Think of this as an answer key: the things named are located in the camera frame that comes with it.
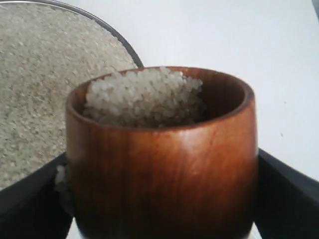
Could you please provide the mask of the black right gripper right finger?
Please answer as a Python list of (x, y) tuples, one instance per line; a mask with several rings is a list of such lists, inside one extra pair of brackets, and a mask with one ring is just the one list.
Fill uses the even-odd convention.
[(260, 149), (254, 222), (264, 239), (317, 239), (318, 181)]

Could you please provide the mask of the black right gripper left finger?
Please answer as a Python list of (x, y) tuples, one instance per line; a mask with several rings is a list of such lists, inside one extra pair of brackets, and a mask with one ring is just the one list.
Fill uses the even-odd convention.
[(62, 153), (40, 169), (0, 192), (2, 239), (65, 239), (72, 217), (55, 191), (56, 167), (66, 164)]

